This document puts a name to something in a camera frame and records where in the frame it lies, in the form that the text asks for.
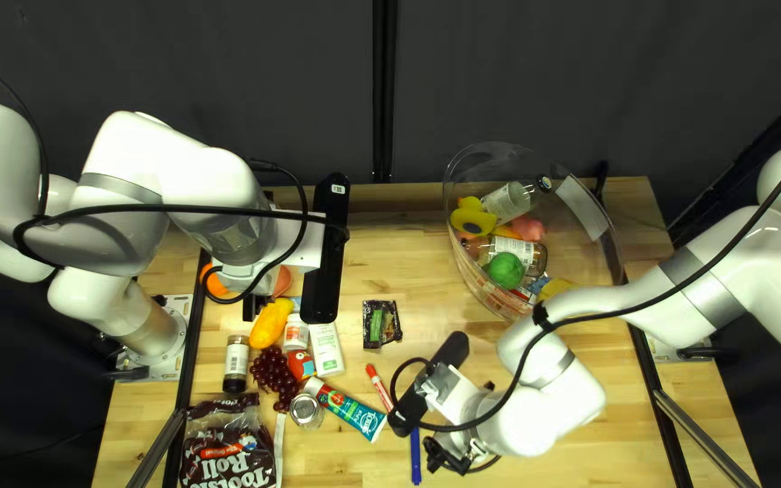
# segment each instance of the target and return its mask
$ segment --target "wooden table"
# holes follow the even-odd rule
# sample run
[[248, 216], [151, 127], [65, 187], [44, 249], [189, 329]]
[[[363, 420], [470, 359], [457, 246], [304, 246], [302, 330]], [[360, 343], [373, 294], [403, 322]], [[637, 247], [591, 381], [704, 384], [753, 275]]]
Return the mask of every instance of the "wooden table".
[[[271, 189], [282, 207], [298, 206], [291, 188]], [[664, 222], [644, 177], [609, 179], [604, 198], [618, 230], [630, 278], [671, 255]], [[401, 362], [412, 356], [431, 356], [454, 330], [463, 330], [470, 337], [470, 357], [461, 371], [472, 382], [493, 380], [501, 388], [511, 377], [499, 364], [494, 349], [508, 324], [482, 306], [465, 287], [451, 254], [440, 208], [438, 183], [356, 185], [352, 189], [352, 239], [345, 249], [336, 321], [347, 371], [329, 382], [375, 407], [381, 404], [363, 371], [365, 363], [374, 363], [389, 381]], [[191, 293], [198, 252], [193, 241], [172, 227], [140, 283], [150, 294]], [[361, 302], [371, 299], [396, 300], [405, 334], [402, 343], [389, 344], [381, 352], [365, 351], [361, 343]], [[226, 337], [248, 333], [251, 326], [241, 321], [239, 305], [207, 302], [192, 404], [220, 394]], [[607, 390], [607, 407], [602, 415], [571, 432], [539, 458], [505, 458], [485, 473], [464, 478], [443, 470], [430, 474], [424, 468], [424, 484], [673, 486], [625, 323], [618, 319], [585, 322], [562, 328], [559, 334]], [[666, 366], [659, 371], [667, 392], [721, 442], [735, 461], [754, 474], [715, 366]], [[412, 374], [404, 375], [400, 384], [407, 385]], [[93, 486], [125, 485], [172, 411], [176, 388], [174, 382], [114, 387]], [[262, 394], [262, 412], [271, 431], [275, 424], [272, 403]], [[684, 449], [696, 486], [730, 485], [696, 447], [686, 442]], [[162, 471], [160, 465], [151, 486], [160, 485]], [[409, 440], [397, 438], [389, 428], [370, 446], [360, 433], [331, 414], [325, 416], [317, 432], [300, 430], [288, 419], [286, 488], [411, 486], [409, 476]]]

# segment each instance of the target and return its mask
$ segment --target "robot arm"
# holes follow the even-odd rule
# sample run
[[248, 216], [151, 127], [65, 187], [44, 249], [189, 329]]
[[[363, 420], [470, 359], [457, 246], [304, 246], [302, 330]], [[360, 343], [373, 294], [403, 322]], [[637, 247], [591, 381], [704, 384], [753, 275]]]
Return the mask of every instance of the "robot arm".
[[[762, 202], [779, 180], [781, 151], [768, 161], [759, 177]], [[580, 287], [541, 305], [550, 322], [556, 324], [569, 317], [641, 304], [676, 288], [719, 255], [756, 211], [755, 206], [737, 210], [632, 283]], [[668, 345], [687, 347], [746, 312], [781, 342], [781, 197], [700, 278], [654, 305], [621, 317]], [[517, 370], [526, 347], [540, 332], [532, 318], [518, 321], [505, 332], [496, 350], [508, 371]], [[479, 389], [452, 367], [436, 368], [419, 380], [418, 390], [427, 405], [438, 409], [453, 425], [480, 418], [506, 394]], [[528, 352], [520, 380], [501, 409], [474, 428], [438, 433], [427, 441], [428, 453], [442, 462], [453, 457], [472, 465], [491, 453], [536, 456], [556, 439], [592, 420], [605, 399], [595, 377], [556, 333], [549, 333]], [[397, 408], [398, 417], [390, 419], [392, 427], [401, 425], [400, 418], [406, 415], [406, 405], [398, 404]], [[469, 464], [456, 466], [468, 469]], [[434, 462], [432, 467], [438, 468], [438, 464]], [[466, 469], [457, 471], [464, 474]]]
[[[279, 223], [254, 216], [157, 212], [84, 216], [61, 225], [30, 227], [24, 242], [39, 258], [34, 260], [15, 249], [14, 230], [33, 218], [39, 176], [36, 134], [22, 116], [0, 105], [0, 272], [37, 282], [54, 271], [40, 261], [62, 266], [49, 288], [50, 304], [118, 338], [143, 364], [172, 358], [182, 343], [184, 325], [131, 280], [152, 261], [168, 219], [211, 253], [223, 267], [220, 278], [233, 291], [246, 290], [258, 270], [285, 253], [300, 227], [300, 221]], [[338, 180], [347, 185], [343, 176]], [[48, 215], [112, 204], [272, 208], [242, 159], [135, 112], [115, 112], [104, 121], [78, 183], [56, 175], [50, 175], [49, 183]], [[347, 211], [348, 202], [347, 187], [339, 188], [344, 198], [333, 201], [338, 213]], [[324, 227], [309, 222], [298, 252], [288, 259], [306, 270], [319, 267], [326, 246]], [[341, 260], [341, 245], [335, 251]], [[268, 273], [254, 292], [269, 295], [274, 279], [275, 273]], [[330, 310], [330, 305], [321, 305], [325, 308], [320, 313], [335, 315], [335, 306]]]

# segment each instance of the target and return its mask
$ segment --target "transparent bowl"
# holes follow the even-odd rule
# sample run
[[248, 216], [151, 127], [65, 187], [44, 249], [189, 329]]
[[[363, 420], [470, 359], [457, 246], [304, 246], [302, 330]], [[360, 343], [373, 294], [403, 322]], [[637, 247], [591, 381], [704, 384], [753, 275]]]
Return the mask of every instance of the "transparent bowl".
[[482, 198], [509, 182], [524, 186], [542, 184], [544, 191], [530, 194], [527, 212], [543, 224], [541, 243], [548, 248], [545, 275], [577, 285], [615, 285], [622, 280], [622, 259], [613, 223], [586, 185], [555, 161], [507, 142], [485, 141], [461, 150], [448, 164], [442, 183], [444, 216], [456, 265], [466, 285], [489, 310], [517, 320], [532, 314], [537, 295], [523, 289], [506, 290], [494, 282], [468, 253], [465, 236], [450, 223], [457, 199]]

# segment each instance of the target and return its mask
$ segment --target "tom's toothpaste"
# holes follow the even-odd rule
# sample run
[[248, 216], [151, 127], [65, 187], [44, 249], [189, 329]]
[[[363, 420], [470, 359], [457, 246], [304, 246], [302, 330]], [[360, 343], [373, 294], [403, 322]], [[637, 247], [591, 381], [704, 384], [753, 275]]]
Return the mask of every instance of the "tom's toothpaste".
[[303, 391], [315, 397], [324, 408], [335, 413], [337, 417], [348, 422], [349, 426], [358, 429], [370, 442], [378, 439], [378, 434], [387, 422], [386, 414], [376, 412], [369, 406], [349, 398], [315, 376], [309, 378]]

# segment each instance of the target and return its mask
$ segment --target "metal can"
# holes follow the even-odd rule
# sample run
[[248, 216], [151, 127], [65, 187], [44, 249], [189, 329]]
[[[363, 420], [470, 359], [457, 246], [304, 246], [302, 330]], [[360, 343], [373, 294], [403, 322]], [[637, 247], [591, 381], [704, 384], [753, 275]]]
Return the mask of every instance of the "metal can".
[[318, 429], [325, 419], [325, 409], [310, 394], [299, 394], [289, 406], [294, 423], [310, 431]]

